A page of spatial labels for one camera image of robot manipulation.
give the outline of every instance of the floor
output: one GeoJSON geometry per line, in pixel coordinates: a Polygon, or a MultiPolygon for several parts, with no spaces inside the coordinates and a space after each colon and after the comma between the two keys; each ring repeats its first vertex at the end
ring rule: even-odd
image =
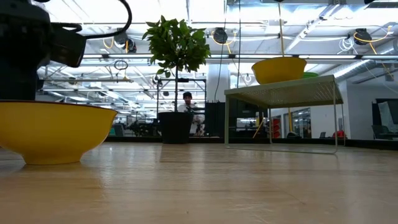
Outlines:
{"type": "Polygon", "coordinates": [[[1,223],[382,224],[397,211],[398,152],[106,143],[81,163],[26,166],[0,149],[1,223]]]}

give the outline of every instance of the bowl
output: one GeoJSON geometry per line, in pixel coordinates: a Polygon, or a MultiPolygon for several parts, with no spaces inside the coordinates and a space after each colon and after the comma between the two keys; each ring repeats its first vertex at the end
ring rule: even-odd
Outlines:
{"type": "Polygon", "coordinates": [[[318,77],[319,74],[315,72],[304,72],[303,78],[315,78],[318,77]]]}
{"type": "Polygon", "coordinates": [[[276,57],[255,63],[251,69],[260,84],[298,80],[307,62],[297,57],[276,57]]]}
{"type": "Polygon", "coordinates": [[[0,146],[27,164],[78,162],[100,145],[117,111],[42,101],[0,101],[0,146]]]}

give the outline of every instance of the table top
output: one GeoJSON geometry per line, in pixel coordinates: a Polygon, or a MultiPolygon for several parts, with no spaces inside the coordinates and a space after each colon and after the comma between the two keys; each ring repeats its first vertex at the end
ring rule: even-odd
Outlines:
{"type": "Polygon", "coordinates": [[[336,90],[336,104],[342,104],[333,75],[236,88],[224,93],[264,108],[288,108],[333,105],[333,88],[336,90]]]}

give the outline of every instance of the chair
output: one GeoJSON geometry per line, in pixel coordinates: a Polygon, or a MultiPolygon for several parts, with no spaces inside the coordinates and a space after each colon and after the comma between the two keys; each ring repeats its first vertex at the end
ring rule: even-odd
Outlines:
{"type": "Polygon", "coordinates": [[[372,125],[373,136],[375,139],[392,140],[391,136],[385,136],[384,134],[390,134],[391,132],[386,126],[383,125],[372,125]]]}
{"type": "Polygon", "coordinates": [[[117,137],[123,137],[124,136],[124,129],[122,124],[114,124],[113,125],[114,132],[117,137]]]}

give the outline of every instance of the man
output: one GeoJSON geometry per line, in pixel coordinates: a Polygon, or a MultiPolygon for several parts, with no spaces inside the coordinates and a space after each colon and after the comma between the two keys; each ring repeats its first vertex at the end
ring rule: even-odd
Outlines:
{"type": "Polygon", "coordinates": [[[201,124],[205,120],[205,116],[203,114],[195,114],[198,111],[191,110],[191,108],[196,108],[196,106],[193,103],[191,103],[192,94],[190,92],[185,92],[183,94],[183,99],[185,101],[185,104],[178,106],[177,110],[178,112],[193,113],[193,120],[192,120],[190,134],[194,134],[196,136],[203,135],[203,128],[201,128],[201,124]]]}

